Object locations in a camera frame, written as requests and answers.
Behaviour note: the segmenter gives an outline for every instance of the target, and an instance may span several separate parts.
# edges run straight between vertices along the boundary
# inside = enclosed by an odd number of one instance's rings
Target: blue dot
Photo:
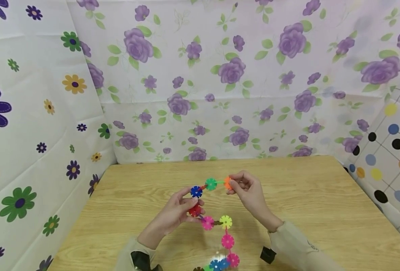
[[[398,133],[398,125],[397,124],[391,124],[389,127],[388,127],[388,132],[390,133],[390,134],[396,134],[396,133]]]
[[[369,166],[374,166],[376,165],[376,157],[374,157],[373,154],[367,154],[367,156],[365,157],[365,162]]]

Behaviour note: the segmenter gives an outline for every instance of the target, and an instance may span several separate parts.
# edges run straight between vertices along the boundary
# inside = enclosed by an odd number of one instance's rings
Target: hand
[[[201,223],[201,219],[194,218],[186,214],[189,209],[197,203],[200,206],[205,205],[203,200],[194,198],[183,198],[191,191],[191,187],[181,189],[179,192],[172,194],[166,205],[147,225],[147,227],[138,236],[137,241],[148,248],[156,249],[164,236],[170,234],[183,222]],[[201,214],[205,214],[205,210],[201,208]]]

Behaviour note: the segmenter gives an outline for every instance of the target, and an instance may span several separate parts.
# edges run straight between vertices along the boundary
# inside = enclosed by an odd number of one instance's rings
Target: black object
[[[277,254],[272,249],[263,247],[260,259],[264,260],[268,264],[271,264],[275,259],[275,255]]]

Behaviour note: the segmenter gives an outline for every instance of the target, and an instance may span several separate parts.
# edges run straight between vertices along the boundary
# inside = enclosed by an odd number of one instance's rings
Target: black dot
[[[388,202],[388,197],[387,195],[385,195],[385,193],[383,193],[380,190],[376,190],[374,192],[374,197],[377,199],[378,202],[380,203],[387,203]]]
[[[374,132],[371,132],[370,134],[368,134],[368,140],[370,140],[371,142],[373,142],[374,140],[376,140],[377,135]]]
[[[400,149],[400,139],[396,138],[392,140],[392,147],[394,149]]]

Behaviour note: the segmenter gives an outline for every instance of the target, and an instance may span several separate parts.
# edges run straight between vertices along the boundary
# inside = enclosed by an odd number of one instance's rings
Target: green leaf
[[[381,59],[385,59],[389,56],[398,56],[398,54],[396,51],[393,51],[393,50],[383,50],[383,51],[379,52],[379,57]]]
[[[118,56],[111,56],[107,60],[107,65],[108,66],[114,66],[118,63]]]
[[[302,23],[302,26],[304,28],[304,32],[308,32],[313,28],[313,25],[311,25],[311,23],[307,20],[302,20],[300,21],[300,23]]]
[[[380,38],[380,40],[382,40],[382,41],[387,41],[387,40],[389,40],[389,39],[392,37],[392,35],[394,35],[394,33],[385,34],[385,35],[383,35],[383,36]]]
[[[152,31],[150,31],[146,26],[137,26],[137,28],[143,32],[143,35],[145,35],[146,38],[152,35]]]
[[[362,90],[362,92],[372,92],[377,89],[379,89],[380,85],[373,85],[373,84],[368,84],[365,86],[365,88]]]

